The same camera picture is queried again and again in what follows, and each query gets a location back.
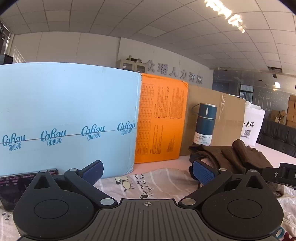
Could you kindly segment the brown leather jacket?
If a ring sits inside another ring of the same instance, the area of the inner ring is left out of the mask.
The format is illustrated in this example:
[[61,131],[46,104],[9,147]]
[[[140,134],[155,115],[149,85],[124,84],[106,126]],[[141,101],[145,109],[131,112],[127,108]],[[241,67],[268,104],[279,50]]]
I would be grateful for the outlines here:
[[230,146],[205,146],[193,144],[189,146],[190,162],[209,158],[214,169],[225,168],[233,174],[245,174],[250,169],[262,173],[264,168],[272,164],[255,148],[246,146],[243,141],[236,140]]

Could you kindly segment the pink knitted sweater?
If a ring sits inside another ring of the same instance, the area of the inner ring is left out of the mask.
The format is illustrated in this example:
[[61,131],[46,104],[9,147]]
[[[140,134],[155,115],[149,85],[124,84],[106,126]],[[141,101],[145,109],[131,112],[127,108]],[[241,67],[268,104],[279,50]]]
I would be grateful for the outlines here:
[[211,168],[215,168],[214,163],[209,158],[203,158],[201,159],[201,161],[206,165],[210,166]]

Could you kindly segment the printed bed sheet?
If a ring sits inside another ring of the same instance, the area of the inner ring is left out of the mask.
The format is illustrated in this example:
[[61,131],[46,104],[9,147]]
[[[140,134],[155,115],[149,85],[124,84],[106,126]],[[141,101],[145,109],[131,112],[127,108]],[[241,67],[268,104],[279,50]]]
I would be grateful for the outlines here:
[[179,199],[202,188],[189,172],[162,168],[144,174],[134,174],[99,180],[102,189],[118,202],[124,198],[139,199],[124,203],[122,210],[104,212],[80,240],[218,240],[205,226],[193,220],[192,212],[175,208]]

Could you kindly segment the black sofa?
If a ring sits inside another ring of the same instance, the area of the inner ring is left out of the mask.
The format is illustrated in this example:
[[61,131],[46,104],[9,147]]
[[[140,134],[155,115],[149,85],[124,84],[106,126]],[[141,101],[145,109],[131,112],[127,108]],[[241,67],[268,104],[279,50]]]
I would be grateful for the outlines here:
[[263,120],[257,143],[296,157],[296,130],[275,121]]

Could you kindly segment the brown cardboard box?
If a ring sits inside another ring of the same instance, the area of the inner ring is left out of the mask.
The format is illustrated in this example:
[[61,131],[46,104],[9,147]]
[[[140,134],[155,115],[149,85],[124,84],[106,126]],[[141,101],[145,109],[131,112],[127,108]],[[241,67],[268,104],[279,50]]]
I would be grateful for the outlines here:
[[211,146],[230,146],[240,138],[243,127],[245,101],[235,96],[208,88],[189,85],[187,110],[183,131],[180,155],[190,154],[189,146],[193,144],[197,112],[197,104],[207,103],[217,106],[217,114]]

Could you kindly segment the dark blue vacuum bottle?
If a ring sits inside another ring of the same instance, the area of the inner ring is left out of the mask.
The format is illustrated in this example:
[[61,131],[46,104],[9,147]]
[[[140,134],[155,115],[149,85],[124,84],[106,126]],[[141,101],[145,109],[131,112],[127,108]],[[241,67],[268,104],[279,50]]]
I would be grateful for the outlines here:
[[210,146],[215,126],[217,106],[200,103],[192,107],[192,112],[197,115],[193,143]]

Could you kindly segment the white paper bag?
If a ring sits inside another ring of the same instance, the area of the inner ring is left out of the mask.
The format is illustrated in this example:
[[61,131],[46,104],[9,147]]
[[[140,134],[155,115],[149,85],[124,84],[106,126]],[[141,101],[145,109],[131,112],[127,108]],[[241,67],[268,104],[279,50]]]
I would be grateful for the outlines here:
[[245,102],[243,127],[240,139],[247,145],[254,147],[262,127],[265,110],[260,106]]

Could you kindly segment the right light blue carton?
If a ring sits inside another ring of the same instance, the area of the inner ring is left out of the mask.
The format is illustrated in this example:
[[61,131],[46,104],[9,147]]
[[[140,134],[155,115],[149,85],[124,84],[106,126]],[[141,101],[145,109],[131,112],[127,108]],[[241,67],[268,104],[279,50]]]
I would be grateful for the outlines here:
[[142,77],[74,63],[1,66],[1,175],[102,161],[105,178],[133,171]]

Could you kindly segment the black smartphone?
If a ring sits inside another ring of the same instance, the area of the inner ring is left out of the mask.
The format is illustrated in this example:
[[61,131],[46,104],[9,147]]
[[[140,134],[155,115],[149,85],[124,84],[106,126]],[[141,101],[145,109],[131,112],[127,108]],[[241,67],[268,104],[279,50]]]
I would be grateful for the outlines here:
[[13,211],[17,202],[39,172],[1,176],[1,203],[5,211]]

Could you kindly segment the orange cardboard box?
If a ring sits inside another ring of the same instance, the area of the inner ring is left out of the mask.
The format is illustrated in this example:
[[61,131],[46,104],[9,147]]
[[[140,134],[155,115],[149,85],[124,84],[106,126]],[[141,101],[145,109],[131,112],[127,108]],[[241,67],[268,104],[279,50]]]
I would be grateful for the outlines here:
[[134,159],[136,164],[179,158],[188,91],[187,82],[142,74]]

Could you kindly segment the glass door cabinet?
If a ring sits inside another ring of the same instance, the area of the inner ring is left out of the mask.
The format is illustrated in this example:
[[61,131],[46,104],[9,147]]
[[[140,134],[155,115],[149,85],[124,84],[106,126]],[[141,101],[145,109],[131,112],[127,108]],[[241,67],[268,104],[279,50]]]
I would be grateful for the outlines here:
[[118,60],[116,68],[138,73],[147,73],[147,64],[143,63],[140,58],[133,58],[131,55],[126,59]]

